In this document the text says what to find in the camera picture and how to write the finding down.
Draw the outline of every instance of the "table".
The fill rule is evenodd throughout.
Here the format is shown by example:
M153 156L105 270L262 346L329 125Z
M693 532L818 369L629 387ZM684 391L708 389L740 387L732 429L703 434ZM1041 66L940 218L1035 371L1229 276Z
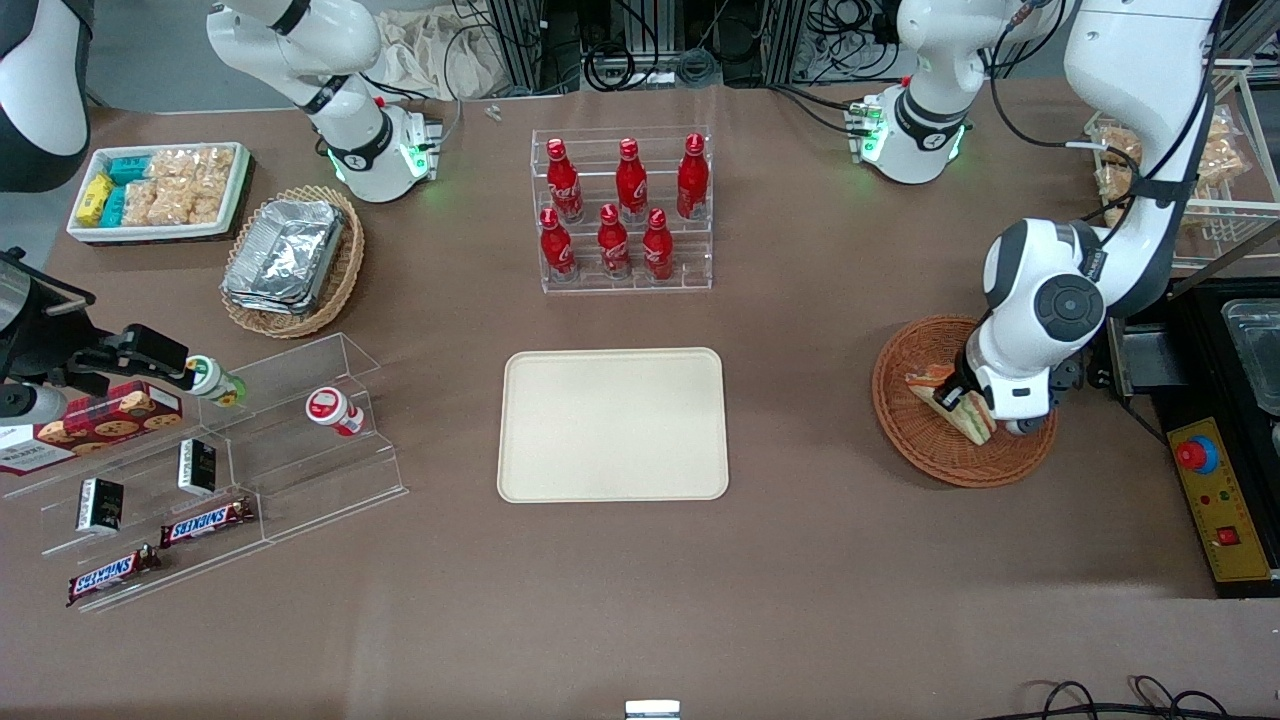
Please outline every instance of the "table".
M1006 85L1037 136L1088 117L1061 81ZM358 206L367 256L330 328L383 363L379 427L412 492L105 615L61 607L38 512L0 505L6 717L584 719L673 697L694 720L941 720L1037 707L1037 680L1132 701L1135 673L1277 714L1280 607L1210 600L1167 450L1102 393L1070 396L1048 461L996 491L927 479L876 424L881 345L922 315L978 314L996 233L1094 206L1088 154L1018 142L987 96L924 187L850 165L765 91L499 104L502 123L466 108L440 181ZM716 288L545 297L530 132L640 123L713 127ZM297 111L95 114L100 146L218 140L259 159L251 206L334 182ZM225 316L227 250L61 237L49 270L99 293L101 327L145 322L237 366L289 343ZM662 346L723 357L724 497L498 497L507 357Z

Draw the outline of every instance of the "wrapped sandwich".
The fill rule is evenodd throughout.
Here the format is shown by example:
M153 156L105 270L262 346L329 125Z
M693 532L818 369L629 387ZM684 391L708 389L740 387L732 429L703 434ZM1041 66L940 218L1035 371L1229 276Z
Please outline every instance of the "wrapped sandwich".
M906 387L911 388L911 392L934 413L951 423L951 427L964 433L964 437L974 445L983 445L996 432L996 420L991 418L987 402L978 393L965 393L956 409L950 413L933 400L933 391L942 387L942 383L951 377L952 369L952 365L929 365L920 374L908 374Z

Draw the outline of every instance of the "foil container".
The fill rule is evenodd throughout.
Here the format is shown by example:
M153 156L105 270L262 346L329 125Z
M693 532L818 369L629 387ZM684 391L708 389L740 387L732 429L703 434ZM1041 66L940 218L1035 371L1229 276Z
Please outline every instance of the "foil container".
M241 307L306 315L316 309L346 222L321 201L273 200L250 225L221 291Z

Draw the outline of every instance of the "cookie box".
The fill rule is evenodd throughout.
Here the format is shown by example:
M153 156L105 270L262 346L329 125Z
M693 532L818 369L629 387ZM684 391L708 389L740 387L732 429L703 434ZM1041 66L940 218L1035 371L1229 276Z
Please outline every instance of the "cookie box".
M118 384L106 397L72 400L61 420L0 428L0 473L26 475L178 423L177 396L142 380Z

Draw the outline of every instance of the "wicker basket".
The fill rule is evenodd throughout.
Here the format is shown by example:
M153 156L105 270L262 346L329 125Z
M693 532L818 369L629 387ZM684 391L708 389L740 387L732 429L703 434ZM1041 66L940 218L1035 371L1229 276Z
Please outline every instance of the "wicker basket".
M978 446L906 387L908 373L955 361L977 324L964 315L933 315L899 331L876 361L872 401L884 434L911 465L945 483L989 488L1025 478L1044 460L1057 433L1057 413L1029 436L1001 427Z
M347 222L342 227L342 236L338 238L340 245L334 252L329 277L325 278L324 290L320 292L320 304L311 314L285 315L282 313L250 310L233 304L225 293L223 295L223 305L237 325L269 337L288 340L308 336L319 331L332 323L338 316L338 313L342 311L343 305L347 304L347 299L351 297L351 291L356 287L360 263L365 259L365 231L360 227L360 218L356 217L356 210L351 206L351 201L328 187L296 187L285 190L273 200L325 201L340 208L347 217ZM244 236L262 213L262 208L266 208L266 202L259 206L253 211L253 215L241 227L239 234L236 237L236 246L232 247L230 258L227 260L228 268L230 268L230 264L236 260L236 255L244 245Z

